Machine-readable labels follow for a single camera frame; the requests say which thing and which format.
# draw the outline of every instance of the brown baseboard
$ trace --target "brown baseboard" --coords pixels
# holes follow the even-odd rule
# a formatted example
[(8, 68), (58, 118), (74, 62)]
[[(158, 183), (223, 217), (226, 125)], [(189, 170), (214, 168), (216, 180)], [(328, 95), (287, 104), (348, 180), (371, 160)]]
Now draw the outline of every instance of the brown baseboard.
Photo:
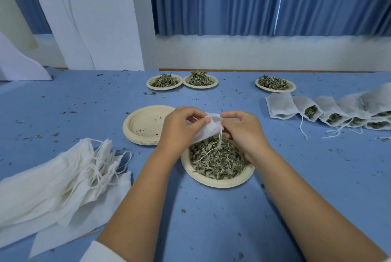
[[(191, 72), (197, 69), (191, 68), (159, 68), (161, 72)], [(350, 71), (350, 70), (206, 70), (198, 69), (206, 72), (252, 72), (252, 73), (374, 73), (369, 71)]]

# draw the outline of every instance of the plate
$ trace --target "plate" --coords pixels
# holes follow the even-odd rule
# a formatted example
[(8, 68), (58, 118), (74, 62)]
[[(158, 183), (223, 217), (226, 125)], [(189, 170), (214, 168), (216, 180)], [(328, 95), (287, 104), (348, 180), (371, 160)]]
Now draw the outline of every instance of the plate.
[(181, 76), (178, 76), (178, 75), (173, 75), (173, 74), (169, 74), (171, 75), (172, 77), (177, 77), (179, 82), (178, 84), (174, 85), (174, 86), (170, 86), (170, 87), (153, 87), (151, 86), (151, 84), (158, 78), (160, 77), (161, 75), (159, 76), (154, 76), (152, 78), (150, 78), (148, 81), (147, 81), (147, 87), (149, 89), (152, 89), (152, 90), (171, 90), (171, 89), (174, 89), (174, 88), (177, 88), (179, 86), (181, 86), (183, 84), (183, 79)]
[(211, 75), (205, 75), (207, 77), (210, 77), (211, 79), (213, 79), (213, 84), (211, 85), (208, 85), (208, 86), (194, 86), (194, 85), (190, 85), (187, 81), (189, 80), (189, 78), (191, 77), (191, 75), (189, 76), (186, 76), (183, 78), (183, 84), (187, 87), (191, 87), (191, 88), (195, 88), (195, 89), (208, 89), (208, 88), (212, 88), (214, 86), (217, 86), (217, 84), (219, 83), (219, 81), (217, 80), (217, 78), (211, 76)]
[(237, 176), (235, 176), (232, 179), (215, 180), (215, 179), (211, 179), (206, 176), (203, 176), (203, 175), (199, 174), (198, 172), (196, 172), (196, 170), (194, 169), (194, 167), (191, 164), (189, 149), (186, 149), (186, 151), (183, 152), (183, 154), (181, 156), (181, 162), (182, 162), (182, 165), (183, 165), (183, 168), (185, 169), (185, 171), (194, 180), (200, 182), (201, 184), (209, 186), (209, 187), (223, 188), (223, 189), (224, 188), (232, 188), (232, 187), (236, 187), (236, 186), (243, 184), (252, 176), (252, 174), (254, 173), (254, 169), (255, 169), (252, 164), (249, 164), (244, 168), (244, 170), (240, 174), (238, 174)]
[(293, 92), (296, 90), (296, 85), (293, 84), (291, 81), (288, 81), (286, 80), (287, 84), (288, 84), (288, 89), (285, 89), (285, 90), (275, 90), (275, 89), (270, 89), (270, 88), (266, 88), (266, 87), (263, 87), (263, 86), (260, 86), (258, 84), (258, 79), (255, 80), (255, 85), (263, 90), (266, 90), (266, 91), (269, 91), (269, 92), (274, 92), (274, 93), (283, 93), (283, 92)]
[(174, 111), (170, 106), (143, 107), (131, 113), (124, 121), (122, 130), (129, 141), (153, 146), (160, 140), (165, 117)]

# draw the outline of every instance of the person's left hand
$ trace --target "person's left hand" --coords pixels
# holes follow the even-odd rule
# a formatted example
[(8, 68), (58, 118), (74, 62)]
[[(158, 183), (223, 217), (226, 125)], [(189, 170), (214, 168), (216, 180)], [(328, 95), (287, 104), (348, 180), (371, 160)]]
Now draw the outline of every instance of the person's left hand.
[(196, 107), (182, 106), (175, 109), (164, 119), (156, 150), (172, 156), (171, 159), (175, 162), (192, 144), (198, 131), (210, 121), (210, 117), (206, 117), (206, 113)]

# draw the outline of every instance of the person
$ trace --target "person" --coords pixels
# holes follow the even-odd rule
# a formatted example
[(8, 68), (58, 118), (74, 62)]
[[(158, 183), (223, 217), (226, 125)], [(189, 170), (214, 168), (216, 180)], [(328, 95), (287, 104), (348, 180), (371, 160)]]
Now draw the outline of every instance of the person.
[[(221, 113), (221, 117), (231, 118), (222, 121), (227, 138), (237, 142), (261, 175), (307, 261), (383, 262), (387, 259), (383, 250), (271, 148), (256, 116), (230, 111)], [(192, 144), (196, 133), (209, 122), (206, 113), (186, 106), (165, 118), (158, 146), (82, 262), (153, 261), (170, 171)]]

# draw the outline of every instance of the blue table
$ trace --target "blue table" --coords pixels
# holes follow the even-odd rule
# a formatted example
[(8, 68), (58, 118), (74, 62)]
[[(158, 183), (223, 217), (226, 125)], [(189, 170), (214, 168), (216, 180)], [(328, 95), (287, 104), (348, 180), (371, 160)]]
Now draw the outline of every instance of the blue table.
[[(390, 136), (388, 131), (365, 129), (359, 135), (343, 129), (338, 137), (322, 139), (330, 128), (304, 121), (303, 130), (309, 136), (305, 140), (298, 116), (286, 121), (270, 119), (264, 99), (268, 93), (254, 84), (262, 73), (214, 72), (219, 85), (209, 90), (181, 86), (144, 95), (150, 93), (145, 82), (157, 72), (48, 71), (54, 76), (51, 82), (19, 81), (0, 87), (0, 180), (48, 161), (85, 137), (110, 138), (116, 149), (129, 148), (134, 154), (129, 169), (136, 178), (154, 147), (126, 139), (122, 133), (126, 112), (158, 104), (195, 106), (211, 113), (243, 110), (258, 116), (272, 147), (312, 187), (391, 254), (391, 141), (376, 139)], [(293, 81), (297, 86), (293, 94), (312, 98), (340, 98), (391, 80), (391, 73), (273, 75)], [(193, 180), (177, 162), (155, 260), (219, 262), (241, 257), (242, 261), (302, 261), (268, 197), (257, 173), (241, 186), (213, 189)], [(97, 235), (30, 261), (79, 261)], [(33, 239), (34, 235), (0, 249), (0, 261), (26, 261)]]

